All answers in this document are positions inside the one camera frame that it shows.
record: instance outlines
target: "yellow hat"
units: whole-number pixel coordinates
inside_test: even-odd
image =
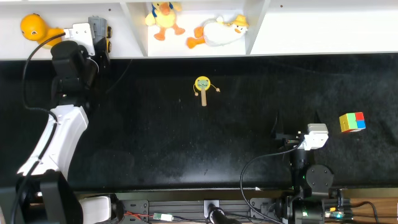
[[[233,21],[232,23],[238,26],[249,26],[249,24],[246,22],[246,17],[244,15],[238,15],[235,21]]]

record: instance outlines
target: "colorful cube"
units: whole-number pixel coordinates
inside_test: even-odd
[[[357,132],[366,128],[362,112],[347,113],[340,116],[341,132]]]

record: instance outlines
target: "yellow rubber duck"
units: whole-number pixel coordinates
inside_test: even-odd
[[[31,14],[25,16],[21,21],[22,35],[28,40],[37,41],[38,44],[45,42],[49,38],[62,34],[63,29],[50,28],[45,21],[37,14]],[[61,37],[51,40],[49,43],[44,45],[44,48],[51,48],[55,44],[61,42]]]
[[[152,3],[152,12],[145,18],[145,23],[148,26],[156,24],[160,27],[160,32],[154,35],[157,40],[165,40],[165,33],[168,28],[173,28],[175,35],[181,35],[185,32],[185,29],[178,27],[175,23],[174,9],[178,12],[181,11],[181,4],[177,2]]]

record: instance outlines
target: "toy wheel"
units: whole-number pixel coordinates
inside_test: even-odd
[[[111,37],[112,37],[112,27],[108,26],[106,38],[111,38]]]
[[[111,53],[112,50],[112,44],[109,40],[106,40],[107,44],[106,44],[106,51],[108,51],[108,53]]]

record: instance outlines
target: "black tabletop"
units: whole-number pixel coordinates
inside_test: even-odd
[[[113,60],[107,88],[129,60]],[[47,116],[23,110],[23,62],[0,63],[1,177],[28,158]],[[50,62],[29,67],[30,103],[49,100]],[[90,115],[68,174],[75,190],[238,187],[248,160],[277,152],[270,131],[279,110],[285,130],[306,131],[317,112],[329,130],[314,152],[336,187],[398,185],[396,54],[133,60]],[[206,107],[193,94],[207,76]],[[339,116],[363,112],[366,129],[341,133]],[[289,157],[255,162],[247,187],[291,186]]]

